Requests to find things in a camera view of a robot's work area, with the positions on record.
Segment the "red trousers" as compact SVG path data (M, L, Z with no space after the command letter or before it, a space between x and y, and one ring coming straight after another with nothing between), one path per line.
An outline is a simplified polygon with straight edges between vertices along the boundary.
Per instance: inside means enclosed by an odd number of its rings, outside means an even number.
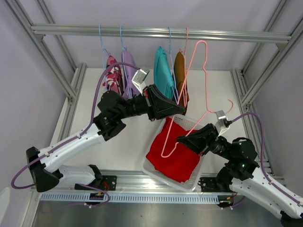
M186 130L175 122L171 123L171 118L166 118L146 155L155 170L179 183L189 180L200 161L199 155L183 144L176 144L177 137L186 134Z

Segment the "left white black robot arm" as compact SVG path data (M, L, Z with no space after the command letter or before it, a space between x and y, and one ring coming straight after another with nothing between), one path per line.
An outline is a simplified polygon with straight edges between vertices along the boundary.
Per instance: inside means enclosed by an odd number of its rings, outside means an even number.
M36 147L27 149L28 169L38 192L46 192L61 183L73 184L80 189L86 185L98 189L103 176L96 165L78 168L66 166L65 162L118 135L126 127L123 119L146 114L150 121L161 120L185 110L162 95L155 85L149 85L143 94L128 100L114 91L107 91L97 106L100 113L79 133L41 150Z

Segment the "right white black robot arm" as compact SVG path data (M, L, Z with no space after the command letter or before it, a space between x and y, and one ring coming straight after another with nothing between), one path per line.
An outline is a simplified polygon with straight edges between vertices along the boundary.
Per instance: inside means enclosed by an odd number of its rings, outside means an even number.
M278 218L284 227L303 225L303 199L295 196L271 176L263 173L255 160L257 152L251 140L236 138L231 143L215 126L207 124L177 142L198 155L212 152L228 160L215 178L220 191L231 190L254 201Z

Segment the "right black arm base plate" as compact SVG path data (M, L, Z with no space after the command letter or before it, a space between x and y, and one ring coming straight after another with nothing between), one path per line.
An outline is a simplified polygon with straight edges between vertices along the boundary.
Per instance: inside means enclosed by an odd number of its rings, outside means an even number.
M224 192L224 190L220 188L215 177L200 177L198 185L202 192Z

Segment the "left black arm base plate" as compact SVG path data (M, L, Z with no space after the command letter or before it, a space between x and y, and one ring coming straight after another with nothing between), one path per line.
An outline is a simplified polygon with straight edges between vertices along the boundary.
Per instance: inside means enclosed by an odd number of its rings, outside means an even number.
M101 178L90 177L86 178L81 183L76 183L75 190L94 190L100 189L103 191L116 190L117 177L115 175L103 175Z

